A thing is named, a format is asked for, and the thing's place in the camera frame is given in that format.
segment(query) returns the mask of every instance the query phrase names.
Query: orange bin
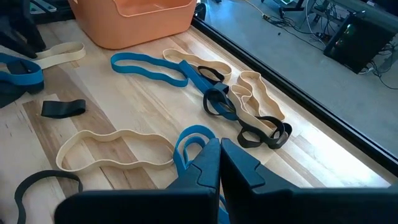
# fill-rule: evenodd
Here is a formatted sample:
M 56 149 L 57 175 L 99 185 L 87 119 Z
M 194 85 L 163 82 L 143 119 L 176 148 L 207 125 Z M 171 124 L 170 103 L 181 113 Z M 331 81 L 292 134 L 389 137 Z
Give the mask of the orange bin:
M 186 31 L 196 0 L 68 0 L 97 45 L 122 49 Z

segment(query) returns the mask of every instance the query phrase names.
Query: gray floor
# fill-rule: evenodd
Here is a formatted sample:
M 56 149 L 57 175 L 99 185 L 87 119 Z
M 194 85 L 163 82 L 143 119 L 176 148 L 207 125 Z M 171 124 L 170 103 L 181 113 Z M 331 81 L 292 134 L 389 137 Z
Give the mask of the gray floor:
M 267 23 L 242 0 L 223 0 L 219 4 L 212 0 L 202 2 L 208 4 L 207 23 L 398 156 L 398 90 L 386 88 L 372 73 L 356 75 L 324 56 L 322 51 Z M 251 2 L 264 13 L 277 16 L 273 0 Z M 287 16 L 295 19 L 299 14 L 288 12 Z M 302 30 L 308 32 L 308 25 Z M 320 32 L 321 28 L 318 25 L 313 30 Z M 289 31 L 310 40 L 309 35 Z M 397 73 L 398 62 L 383 75 L 383 80 L 398 87 Z

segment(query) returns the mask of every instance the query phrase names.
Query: blue resistance band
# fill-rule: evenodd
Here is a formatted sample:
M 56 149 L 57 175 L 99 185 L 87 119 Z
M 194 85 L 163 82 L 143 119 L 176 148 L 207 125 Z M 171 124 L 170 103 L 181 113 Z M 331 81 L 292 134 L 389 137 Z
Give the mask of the blue resistance band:
M 17 86 L 34 85 L 44 81 L 43 71 L 36 63 L 23 58 L 0 53 L 0 62 L 5 63 L 6 65 L 17 61 L 21 61 L 29 73 L 16 75 L 0 71 L 0 81 L 9 82 Z
M 153 65 L 158 65 L 161 67 L 169 68 L 172 70 L 176 70 L 183 74 L 185 77 L 183 80 L 176 80 L 166 74 L 159 72 L 150 72 L 140 66 L 134 65 L 116 65 L 117 61 L 120 60 L 137 60 L 141 62 L 147 62 Z M 185 87 L 188 85 L 189 79 L 192 80 L 193 84 L 203 93 L 205 94 L 207 90 L 213 88 L 213 84 L 211 84 L 206 78 L 201 77 L 192 67 L 188 64 L 187 61 L 183 60 L 180 63 L 169 62 L 168 60 L 163 60 L 159 58 L 153 58 L 144 54 L 137 54 L 132 52 L 123 52 L 116 53 L 111 57 L 111 66 L 115 72 L 118 73 L 136 73 L 143 75 L 147 78 L 153 80 L 162 80 L 167 82 L 170 85 L 176 87 Z M 236 114 L 229 113 L 229 111 L 224 108 L 220 102 L 211 101 L 211 105 L 214 109 L 222 114 L 226 119 L 231 121 L 236 121 L 238 117 Z
M 177 143 L 175 144 L 174 153 L 173 153 L 173 160 L 177 168 L 178 176 L 181 176 L 188 169 L 188 166 L 192 163 L 192 161 L 188 160 L 187 147 L 195 143 L 198 144 L 201 148 L 204 148 L 206 145 L 206 141 L 202 137 L 199 136 L 190 137 L 185 141 L 183 147 L 183 156 L 181 156 L 181 153 L 178 151 L 178 147 L 181 141 L 191 134 L 202 134 L 204 135 L 204 137 L 208 138 L 209 140 L 216 137 L 210 129 L 202 125 L 190 126 L 189 128 L 186 128 L 181 132 L 180 137 L 178 137 Z M 221 203 L 225 206 L 226 205 L 225 198 L 220 195 L 220 200 Z M 218 211 L 218 222 L 221 224 L 229 224 L 228 212 L 226 212 L 226 210 L 221 207 L 219 208 Z

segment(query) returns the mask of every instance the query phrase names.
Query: wooden surface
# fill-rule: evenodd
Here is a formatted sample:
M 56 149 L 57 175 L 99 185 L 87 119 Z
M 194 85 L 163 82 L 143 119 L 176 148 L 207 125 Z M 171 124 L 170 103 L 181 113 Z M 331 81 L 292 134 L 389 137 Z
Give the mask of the wooden surface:
M 208 116 L 202 108 L 202 95 L 192 83 L 185 88 L 177 88 L 140 75 L 126 76 L 113 72 L 109 59 L 115 51 L 97 47 L 75 21 L 47 24 L 39 29 L 47 46 L 82 41 L 86 45 L 87 56 L 77 62 L 44 70 L 44 91 L 34 96 L 25 94 L 15 103 L 0 109 L 0 218 L 6 223 L 17 220 L 13 195 L 19 183 L 40 170 L 56 169 L 55 156 L 59 147 L 79 130 L 105 134 L 117 129 L 133 129 L 141 133 L 161 134 L 175 143 L 184 128 L 203 124 L 219 138 L 231 138 L 236 142 L 239 124 Z M 233 68 L 230 83 L 236 81 L 240 71 L 248 69 L 193 27 L 182 34 L 122 51 L 162 57 L 162 51 L 168 48 L 230 64 Z M 141 65 L 151 70 L 159 69 Z M 173 71 L 161 71 L 181 77 Z M 294 128 L 282 149 L 273 151 L 262 145 L 246 150 L 266 167 L 299 187 L 388 187 L 396 181 L 393 175 L 359 149 L 266 83 L 271 97 L 285 113 L 286 122 Z M 61 120 L 40 116 L 44 100 L 81 98 L 87 102 L 87 112 L 83 115 Z M 198 149 L 192 147 L 190 157 L 197 152 Z M 126 138 L 98 143 L 87 139 L 76 145 L 63 165 L 79 168 L 95 159 L 107 158 L 121 162 L 165 162 L 171 156 L 156 142 Z M 174 166 L 162 171 L 141 168 L 121 171 L 103 167 L 80 177 L 85 190 L 163 189 L 177 175 Z M 24 197 L 27 222 L 52 223 L 57 204 L 76 192 L 77 185 L 73 181 L 46 179 L 36 183 Z

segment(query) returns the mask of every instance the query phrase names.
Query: wood grain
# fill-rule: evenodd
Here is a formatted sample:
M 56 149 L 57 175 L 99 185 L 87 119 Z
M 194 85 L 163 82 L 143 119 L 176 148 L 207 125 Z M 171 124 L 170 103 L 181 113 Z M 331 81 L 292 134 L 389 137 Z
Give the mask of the wood grain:
M 13 194 L 18 184 L 34 172 L 55 169 L 59 147 L 77 131 L 89 129 L 111 133 L 133 129 L 140 133 L 157 133 L 175 142 L 188 126 L 208 126 L 219 138 L 235 143 L 240 126 L 237 122 L 208 116 L 202 108 L 202 95 L 190 83 L 177 88 L 140 75 L 122 75 L 112 71 L 109 59 L 117 51 L 97 47 L 78 28 L 75 21 L 39 26 L 48 46 L 68 41 L 82 41 L 87 56 L 44 71 L 45 90 L 37 95 L 25 94 L 15 103 L 0 109 L 0 217 L 15 223 L 17 207 Z M 247 66 L 191 27 L 188 31 L 141 45 L 122 49 L 162 57 L 168 48 L 195 54 L 207 60 L 231 65 L 235 83 Z M 175 71 L 132 61 L 123 62 L 168 73 Z M 388 187 L 397 179 L 359 149 L 336 134 L 308 111 L 266 82 L 270 96 L 294 127 L 292 136 L 276 151 L 265 145 L 246 149 L 266 167 L 300 187 Z M 86 113 L 55 120 L 40 116 L 44 100 L 71 101 L 85 99 Z M 96 159 L 120 162 L 147 160 L 165 162 L 170 154 L 156 142 L 129 138 L 99 143 L 85 139 L 66 156 L 63 165 L 77 168 Z M 188 149 L 195 157 L 199 148 Z M 157 171 L 135 169 L 121 171 L 102 167 L 81 176 L 85 189 L 163 189 L 177 178 L 175 167 Z M 76 183 L 61 179 L 41 180 L 24 197 L 28 223 L 52 223 L 55 207 L 77 191 Z

